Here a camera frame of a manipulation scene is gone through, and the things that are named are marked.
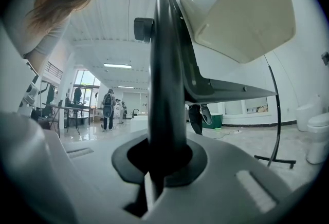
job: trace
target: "black knob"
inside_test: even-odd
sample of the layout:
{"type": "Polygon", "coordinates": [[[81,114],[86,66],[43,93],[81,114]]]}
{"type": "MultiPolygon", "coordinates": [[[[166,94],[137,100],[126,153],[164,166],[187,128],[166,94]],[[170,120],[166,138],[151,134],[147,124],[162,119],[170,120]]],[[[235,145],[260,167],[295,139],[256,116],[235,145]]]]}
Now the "black knob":
{"type": "Polygon", "coordinates": [[[32,86],[31,85],[29,85],[29,87],[27,88],[26,92],[30,92],[30,91],[32,91],[32,86]]]}
{"type": "Polygon", "coordinates": [[[137,17],[134,21],[135,39],[149,43],[152,36],[153,19],[137,17]]]}

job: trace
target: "fluorescent light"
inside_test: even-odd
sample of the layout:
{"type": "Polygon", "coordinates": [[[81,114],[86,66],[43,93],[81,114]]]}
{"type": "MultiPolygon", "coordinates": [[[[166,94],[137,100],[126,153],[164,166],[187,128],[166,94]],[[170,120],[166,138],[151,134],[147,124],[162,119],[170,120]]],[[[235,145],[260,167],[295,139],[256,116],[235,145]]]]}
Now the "fluorescent light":
{"type": "Polygon", "coordinates": [[[129,87],[129,86],[118,86],[119,88],[127,88],[127,89],[134,89],[134,87],[129,87]]]}
{"type": "Polygon", "coordinates": [[[131,69],[131,65],[123,65],[123,64],[108,64],[104,63],[105,67],[112,67],[112,68],[124,68],[124,69],[131,69]]]}

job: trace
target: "white pillar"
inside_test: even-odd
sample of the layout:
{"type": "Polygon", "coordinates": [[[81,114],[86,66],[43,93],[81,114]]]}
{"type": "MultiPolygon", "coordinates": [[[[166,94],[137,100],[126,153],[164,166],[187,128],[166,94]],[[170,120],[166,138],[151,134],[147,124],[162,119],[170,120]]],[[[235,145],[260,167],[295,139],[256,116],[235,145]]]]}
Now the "white pillar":
{"type": "MultiPolygon", "coordinates": [[[[70,88],[70,83],[74,79],[74,65],[76,63],[76,54],[75,52],[72,52],[66,62],[66,66],[62,75],[60,86],[58,87],[58,93],[57,93],[57,104],[62,100],[62,106],[65,106],[65,96],[67,93],[67,90],[70,88]]],[[[60,129],[64,129],[64,110],[60,111],[60,129]]]]}

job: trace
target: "white floor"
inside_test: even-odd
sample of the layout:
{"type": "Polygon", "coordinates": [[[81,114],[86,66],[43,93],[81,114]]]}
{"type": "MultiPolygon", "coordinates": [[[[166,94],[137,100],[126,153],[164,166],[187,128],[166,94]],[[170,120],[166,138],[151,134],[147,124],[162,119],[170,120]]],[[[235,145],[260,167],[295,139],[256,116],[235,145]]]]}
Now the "white floor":
{"type": "MultiPolygon", "coordinates": [[[[82,125],[79,126],[80,135],[74,127],[70,127],[68,132],[66,132],[66,129],[64,132],[61,132],[61,140],[63,142],[101,141],[120,137],[130,132],[130,120],[125,120],[123,124],[119,125],[118,119],[114,119],[114,127],[116,129],[110,132],[103,132],[101,122],[91,123],[90,126],[82,125]]],[[[190,124],[187,125],[187,130],[193,132],[190,124]]],[[[203,135],[210,138],[218,138],[218,141],[222,140],[234,144],[251,156],[260,155],[269,157],[276,141],[277,128],[223,127],[220,130],[204,128],[203,135]]],[[[280,163],[272,163],[270,168],[284,179],[292,190],[312,181],[321,169],[322,165],[309,164],[305,159],[310,142],[311,138],[309,134],[298,131],[295,125],[282,127],[277,158],[297,160],[297,163],[293,169],[289,169],[288,164],[280,163]]],[[[267,164],[266,161],[261,160],[260,163],[267,164]]]]}

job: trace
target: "black pants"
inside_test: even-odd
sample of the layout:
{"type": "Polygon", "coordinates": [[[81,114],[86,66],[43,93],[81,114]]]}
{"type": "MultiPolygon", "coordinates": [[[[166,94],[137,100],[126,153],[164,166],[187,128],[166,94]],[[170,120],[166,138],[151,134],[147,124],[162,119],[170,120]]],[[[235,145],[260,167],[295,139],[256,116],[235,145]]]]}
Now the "black pants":
{"type": "Polygon", "coordinates": [[[189,117],[191,126],[195,133],[202,135],[202,115],[200,114],[200,105],[192,105],[189,109],[189,117]]]}
{"type": "MultiPolygon", "coordinates": [[[[108,129],[111,130],[113,128],[113,115],[114,111],[112,111],[111,116],[109,117],[109,123],[108,123],[108,129]]],[[[103,129],[107,129],[107,118],[104,117],[104,122],[103,122],[103,129]]]]}

